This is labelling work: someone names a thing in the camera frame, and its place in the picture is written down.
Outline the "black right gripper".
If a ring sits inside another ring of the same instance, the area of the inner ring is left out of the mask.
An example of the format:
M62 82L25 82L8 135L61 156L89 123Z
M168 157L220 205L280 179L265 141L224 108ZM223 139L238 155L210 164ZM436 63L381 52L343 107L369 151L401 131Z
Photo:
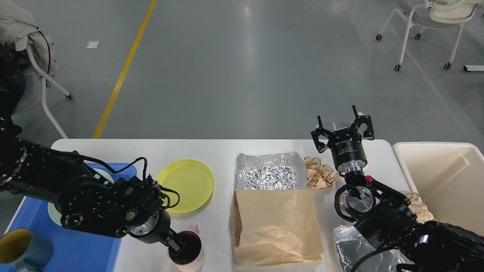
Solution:
M330 131L325 129L322 119L317 116L318 125L311 131L311 137L318 153L323 153L330 148L334 165L338 172L350 172L350 168L363 170L368 165L362 140L373 141L375 133L370 115L358 112L355 105L352 106L355 116L349 130ZM320 140L325 137L328 143Z

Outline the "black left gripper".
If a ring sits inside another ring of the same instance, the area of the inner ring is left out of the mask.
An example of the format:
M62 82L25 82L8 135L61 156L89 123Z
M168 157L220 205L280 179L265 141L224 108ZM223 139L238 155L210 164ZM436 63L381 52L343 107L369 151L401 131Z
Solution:
M185 248L183 238L171 229L171 217L163 209L157 210L144 224L132 227L129 235L144 243L160 242L168 246L168 251L172 255L180 255L180 252Z

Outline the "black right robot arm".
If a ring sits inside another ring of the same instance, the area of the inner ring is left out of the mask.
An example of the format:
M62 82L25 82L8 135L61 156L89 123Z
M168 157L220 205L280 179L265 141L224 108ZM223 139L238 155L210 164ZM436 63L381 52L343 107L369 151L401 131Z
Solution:
M374 250L353 266L358 268L375 255L397 249L410 262L398 263L398 272L482 272L483 237L453 224L420 223L410 210L410 199L364 173L368 165L362 141L374 140L370 115L359 113L349 127L325 129L318 126L311 136L319 153L330 150L344 185L334 195L337 215L354 224Z

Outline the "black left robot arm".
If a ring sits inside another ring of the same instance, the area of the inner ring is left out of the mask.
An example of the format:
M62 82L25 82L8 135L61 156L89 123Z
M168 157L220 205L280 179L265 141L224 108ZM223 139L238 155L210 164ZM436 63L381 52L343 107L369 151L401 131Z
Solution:
M162 187L147 174L110 182L96 177L86 162L95 162L116 174L102 160L77 151L54 150L18 138L21 128L1 114L1 190L53 203L61 213L66 229L113 238L130 235L144 243L160 242L173 255L179 255L185 242L173 229L166 209L172 208Z

